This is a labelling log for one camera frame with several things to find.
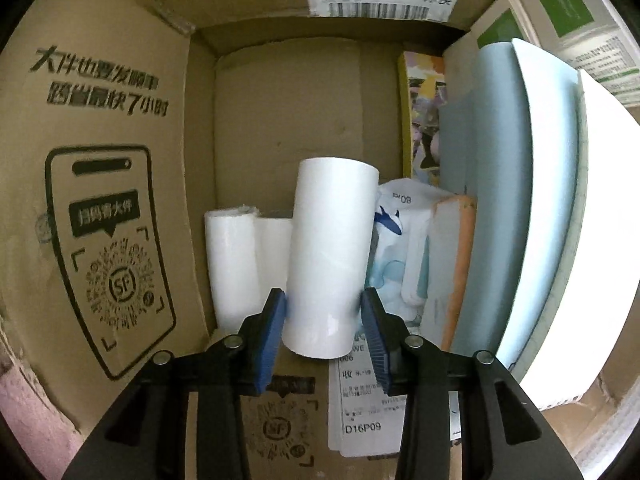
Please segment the white paper box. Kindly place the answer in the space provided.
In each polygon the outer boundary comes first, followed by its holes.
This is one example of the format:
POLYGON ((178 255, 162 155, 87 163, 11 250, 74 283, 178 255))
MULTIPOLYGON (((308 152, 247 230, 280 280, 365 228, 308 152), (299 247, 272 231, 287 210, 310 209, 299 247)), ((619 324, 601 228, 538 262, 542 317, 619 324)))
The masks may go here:
POLYGON ((639 125, 584 70, 512 42, 526 91, 533 184, 527 242, 498 358, 540 410, 579 399, 639 284, 639 125))

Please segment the white tube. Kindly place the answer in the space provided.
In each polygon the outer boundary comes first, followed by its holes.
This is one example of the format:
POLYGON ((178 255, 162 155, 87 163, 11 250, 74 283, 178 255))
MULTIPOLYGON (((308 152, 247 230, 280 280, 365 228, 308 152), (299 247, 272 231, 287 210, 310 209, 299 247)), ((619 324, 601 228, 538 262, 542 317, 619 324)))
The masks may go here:
POLYGON ((337 157, 298 167, 283 343, 306 358, 352 351, 366 281, 378 170, 337 157))
POLYGON ((218 330, 234 334, 262 310, 271 289, 286 289, 293 223, 243 205, 207 211, 204 226, 218 330))

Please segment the pink Hello Kitty bedsheet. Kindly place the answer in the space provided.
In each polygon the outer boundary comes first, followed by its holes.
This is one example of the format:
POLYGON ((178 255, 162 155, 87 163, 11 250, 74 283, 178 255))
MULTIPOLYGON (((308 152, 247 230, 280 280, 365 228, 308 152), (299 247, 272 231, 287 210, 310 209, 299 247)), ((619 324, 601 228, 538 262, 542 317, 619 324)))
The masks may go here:
POLYGON ((46 479, 61 479, 84 437, 49 399, 30 368, 1 361, 1 414, 46 479))

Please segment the white paper label sheet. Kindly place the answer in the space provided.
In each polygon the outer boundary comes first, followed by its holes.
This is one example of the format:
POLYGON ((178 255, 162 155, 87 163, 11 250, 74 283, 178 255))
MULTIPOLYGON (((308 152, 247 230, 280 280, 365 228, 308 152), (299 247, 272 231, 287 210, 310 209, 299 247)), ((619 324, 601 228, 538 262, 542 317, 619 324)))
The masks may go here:
POLYGON ((329 362, 328 445, 344 457, 396 454, 407 398, 386 396, 376 383, 366 336, 352 352, 329 362))

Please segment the blue white plastic pouch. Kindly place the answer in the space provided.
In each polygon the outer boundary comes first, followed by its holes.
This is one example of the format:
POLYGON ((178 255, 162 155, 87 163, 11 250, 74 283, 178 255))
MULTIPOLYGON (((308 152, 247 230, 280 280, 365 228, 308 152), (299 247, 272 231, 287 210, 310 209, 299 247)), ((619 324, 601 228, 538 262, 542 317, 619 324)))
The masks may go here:
POLYGON ((427 298, 428 230, 434 207, 452 194, 409 178, 378 187, 366 285, 387 312, 421 322, 427 298))

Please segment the orange edged white packet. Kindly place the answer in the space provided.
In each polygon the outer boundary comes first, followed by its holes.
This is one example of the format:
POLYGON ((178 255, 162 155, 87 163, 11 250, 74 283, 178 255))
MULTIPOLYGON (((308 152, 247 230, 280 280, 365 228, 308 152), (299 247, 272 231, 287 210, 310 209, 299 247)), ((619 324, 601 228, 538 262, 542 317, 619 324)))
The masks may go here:
POLYGON ((454 196, 437 203, 428 231, 428 278, 421 335, 448 351, 460 318, 468 280, 476 200, 454 196))

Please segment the light blue flat box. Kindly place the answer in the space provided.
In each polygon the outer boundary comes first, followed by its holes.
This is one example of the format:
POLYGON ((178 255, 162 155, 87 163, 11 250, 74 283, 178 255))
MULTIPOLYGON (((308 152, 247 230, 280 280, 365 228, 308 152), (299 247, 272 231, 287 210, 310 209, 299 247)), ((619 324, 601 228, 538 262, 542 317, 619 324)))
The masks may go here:
POLYGON ((472 88, 444 105, 440 184, 476 201, 468 280, 451 350, 495 352, 520 279, 532 202, 528 101, 514 45, 480 49, 472 88))

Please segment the brown cardboard box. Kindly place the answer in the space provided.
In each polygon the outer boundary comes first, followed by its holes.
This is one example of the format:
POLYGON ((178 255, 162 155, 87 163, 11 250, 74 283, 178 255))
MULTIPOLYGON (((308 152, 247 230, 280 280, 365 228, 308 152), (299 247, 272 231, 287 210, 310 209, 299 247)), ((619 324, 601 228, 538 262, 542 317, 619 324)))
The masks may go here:
POLYGON ((63 284, 48 203, 72 188, 56 148, 137 145, 127 188, 152 193, 167 314, 152 344, 187 352, 214 325, 207 209, 293 203, 307 156, 401 173, 396 60, 438 51, 495 0, 445 26, 315 20, 306 0, 1 0, 1 353, 30 368, 84 437, 137 369, 94 352, 63 284))

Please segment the colourful illustrated booklet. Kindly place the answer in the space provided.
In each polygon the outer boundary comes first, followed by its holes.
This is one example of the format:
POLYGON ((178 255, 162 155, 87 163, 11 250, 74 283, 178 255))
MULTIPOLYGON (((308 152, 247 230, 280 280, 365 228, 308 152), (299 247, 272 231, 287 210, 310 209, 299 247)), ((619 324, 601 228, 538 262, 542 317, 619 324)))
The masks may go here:
POLYGON ((439 109, 447 102, 444 60, 405 51, 398 58, 402 174, 439 185, 439 109))

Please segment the green white carton box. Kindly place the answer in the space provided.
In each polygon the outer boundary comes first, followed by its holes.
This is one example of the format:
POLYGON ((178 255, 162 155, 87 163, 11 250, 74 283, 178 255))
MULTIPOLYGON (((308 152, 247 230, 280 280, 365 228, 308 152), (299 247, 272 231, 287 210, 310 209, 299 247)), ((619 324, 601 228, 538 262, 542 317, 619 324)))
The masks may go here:
POLYGON ((541 47, 639 105, 639 44, 611 0, 520 0, 541 47))

